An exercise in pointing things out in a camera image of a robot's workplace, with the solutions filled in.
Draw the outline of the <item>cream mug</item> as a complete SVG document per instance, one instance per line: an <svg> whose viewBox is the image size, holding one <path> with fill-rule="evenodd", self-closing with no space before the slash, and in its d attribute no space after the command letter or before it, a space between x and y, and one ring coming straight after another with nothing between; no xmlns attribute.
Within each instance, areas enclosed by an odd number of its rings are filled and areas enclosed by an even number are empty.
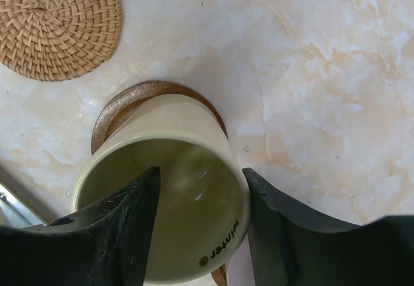
<svg viewBox="0 0 414 286"><path fill-rule="evenodd" d="M145 281L182 283L218 269L245 238L249 190L219 122L198 100L165 94L139 105L93 153L73 210L153 166L160 169L160 197Z"/></svg>

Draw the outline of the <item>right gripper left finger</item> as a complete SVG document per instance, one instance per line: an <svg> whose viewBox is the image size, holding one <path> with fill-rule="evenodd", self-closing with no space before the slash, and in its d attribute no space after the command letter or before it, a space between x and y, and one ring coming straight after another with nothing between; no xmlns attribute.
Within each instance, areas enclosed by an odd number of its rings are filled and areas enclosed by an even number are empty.
<svg viewBox="0 0 414 286"><path fill-rule="evenodd" d="M143 285L159 194L152 167L47 226L2 226L1 284Z"/></svg>

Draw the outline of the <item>woven coaster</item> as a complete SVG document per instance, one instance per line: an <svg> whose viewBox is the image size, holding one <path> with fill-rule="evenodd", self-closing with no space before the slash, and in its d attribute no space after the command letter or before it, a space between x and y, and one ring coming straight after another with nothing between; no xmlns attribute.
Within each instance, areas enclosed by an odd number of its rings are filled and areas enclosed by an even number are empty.
<svg viewBox="0 0 414 286"><path fill-rule="evenodd" d="M42 82L71 80L109 60L120 0L1 0L1 63Z"/></svg>

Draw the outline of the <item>wooden coaster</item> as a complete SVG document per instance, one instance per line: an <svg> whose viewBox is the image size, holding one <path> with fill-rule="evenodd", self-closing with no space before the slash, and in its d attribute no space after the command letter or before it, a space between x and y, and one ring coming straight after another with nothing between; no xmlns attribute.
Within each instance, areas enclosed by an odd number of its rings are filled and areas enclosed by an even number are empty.
<svg viewBox="0 0 414 286"><path fill-rule="evenodd" d="M199 101L212 112L223 133L228 134L221 115L201 93L175 82L148 80L119 92L104 106L93 127L91 153L95 153L142 103L166 94L184 95Z"/></svg>
<svg viewBox="0 0 414 286"><path fill-rule="evenodd" d="M218 269L211 273L211 276L217 286L227 286L226 265L221 265Z"/></svg>

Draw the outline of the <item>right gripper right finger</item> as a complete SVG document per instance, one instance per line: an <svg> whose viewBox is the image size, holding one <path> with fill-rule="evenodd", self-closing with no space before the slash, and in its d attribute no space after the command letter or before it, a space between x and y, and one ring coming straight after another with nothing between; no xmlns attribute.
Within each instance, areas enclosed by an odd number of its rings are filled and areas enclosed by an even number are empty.
<svg viewBox="0 0 414 286"><path fill-rule="evenodd" d="M413 216L355 225L283 193L251 168L248 229L256 285L412 285Z"/></svg>

